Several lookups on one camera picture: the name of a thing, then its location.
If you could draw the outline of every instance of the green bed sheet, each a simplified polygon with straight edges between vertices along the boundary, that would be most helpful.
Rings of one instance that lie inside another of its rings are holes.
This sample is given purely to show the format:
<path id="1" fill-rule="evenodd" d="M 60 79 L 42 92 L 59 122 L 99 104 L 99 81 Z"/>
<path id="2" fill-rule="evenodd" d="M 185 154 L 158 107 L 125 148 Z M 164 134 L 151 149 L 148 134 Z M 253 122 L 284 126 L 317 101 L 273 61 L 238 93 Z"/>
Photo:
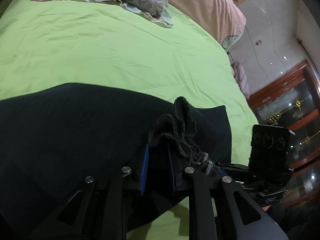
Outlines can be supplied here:
<path id="1" fill-rule="evenodd" d="M 247 164 L 257 120 L 239 91 L 223 48 L 169 5 L 163 28 L 119 6 L 13 0 L 0 19 L 0 99 L 67 82 L 133 90 L 195 107 L 225 105 L 232 161 Z M 188 199 L 129 240 L 188 239 Z"/>

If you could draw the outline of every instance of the silver bolt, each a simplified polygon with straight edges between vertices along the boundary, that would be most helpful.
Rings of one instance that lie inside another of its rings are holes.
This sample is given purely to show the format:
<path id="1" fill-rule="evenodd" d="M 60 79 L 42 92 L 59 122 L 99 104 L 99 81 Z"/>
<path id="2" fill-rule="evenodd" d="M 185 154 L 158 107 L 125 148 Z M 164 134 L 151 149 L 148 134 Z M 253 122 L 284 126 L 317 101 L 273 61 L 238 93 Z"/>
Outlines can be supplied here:
<path id="1" fill-rule="evenodd" d="M 232 179 L 230 176 L 223 176 L 222 181 L 225 183 L 230 183 L 232 181 Z"/>
<path id="2" fill-rule="evenodd" d="M 122 167 L 121 171 L 123 173 L 129 173 L 131 171 L 131 168 L 129 166 L 124 166 L 124 167 Z"/>
<path id="3" fill-rule="evenodd" d="M 91 183 L 91 182 L 94 181 L 94 177 L 92 177 L 92 176 L 87 176 L 87 177 L 84 178 L 84 181 L 85 181 L 86 183 Z"/>
<path id="4" fill-rule="evenodd" d="M 186 168 L 184 169 L 184 171 L 185 171 L 186 173 L 194 173 L 194 172 L 195 172 L 195 169 L 192 168 L 192 167 L 186 167 Z"/>

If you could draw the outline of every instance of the camera lens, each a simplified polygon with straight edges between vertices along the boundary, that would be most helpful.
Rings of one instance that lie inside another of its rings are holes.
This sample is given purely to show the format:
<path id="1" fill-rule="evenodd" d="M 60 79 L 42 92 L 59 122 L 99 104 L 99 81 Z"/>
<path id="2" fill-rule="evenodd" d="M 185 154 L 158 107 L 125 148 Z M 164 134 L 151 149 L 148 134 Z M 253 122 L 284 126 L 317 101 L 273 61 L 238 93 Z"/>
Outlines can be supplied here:
<path id="1" fill-rule="evenodd" d="M 274 143 L 273 136 L 271 134 L 265 134 L 262 139 L 263 146 L 266 148 L 271 148 Z"/>
<path id="2" fill-rule="evenodd" d="M 253 136 L 253 142 L 254 143 L 259 143 L 261 142 L 261 135 L 259 133 L 255 133 Z"/>
<path id="3" fill-rule="evenodd" d="M 279 138 L 278 140 L 276 140 L 276 149 L 281 151 L 283 150 L 285 147 L 285 140 L 283 138 Z"/>

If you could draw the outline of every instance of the wall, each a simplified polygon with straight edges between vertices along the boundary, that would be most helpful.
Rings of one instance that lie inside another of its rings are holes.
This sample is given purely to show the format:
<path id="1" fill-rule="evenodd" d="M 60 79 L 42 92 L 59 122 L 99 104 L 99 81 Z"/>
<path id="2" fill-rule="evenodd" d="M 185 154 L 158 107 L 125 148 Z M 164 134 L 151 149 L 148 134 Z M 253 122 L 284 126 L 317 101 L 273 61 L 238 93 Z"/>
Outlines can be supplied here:
<path id="1" fill-rule="evenodd" d="M 243 0 L 236 5 L 247 24 L 230 54 L 243 65 L 254 93 L 306 58 L 295 38 L 299 0 Z"/>
<path id="2" fill-rule="evenodd" d="M 296 34 L 313 59 L 315 67 L 320 71 L 320 28 L 302 0 L 298 8 Z"/>

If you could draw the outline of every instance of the glass panel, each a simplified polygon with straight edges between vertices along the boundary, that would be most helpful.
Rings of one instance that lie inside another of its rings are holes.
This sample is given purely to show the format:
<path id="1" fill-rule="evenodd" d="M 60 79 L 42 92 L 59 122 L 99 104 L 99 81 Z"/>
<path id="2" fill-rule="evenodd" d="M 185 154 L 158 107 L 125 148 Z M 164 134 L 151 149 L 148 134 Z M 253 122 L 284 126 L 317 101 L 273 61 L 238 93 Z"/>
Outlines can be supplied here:
<path id="1" fill-rule="evenodd" d="M 291 179 L 287 185 L 287 190 L 283 198 L 284 204 L 295 203 L 299 198 L 312 193 L 316 193 L 320 187 L 320 164 L 306 171 L 301 176 Z"/>
<path id="2" fill-rule="evenodd" d="M 259 124 L 289 127 L 315 110 L 306 81 L 253 112 Z"/>
<path id="3" fill-rule="evenodd" d="M 304 159 L 320 148 L 319 116 L 294 132 L 296 137 L 293 150 L 288 155 L 289 163 Z"/>

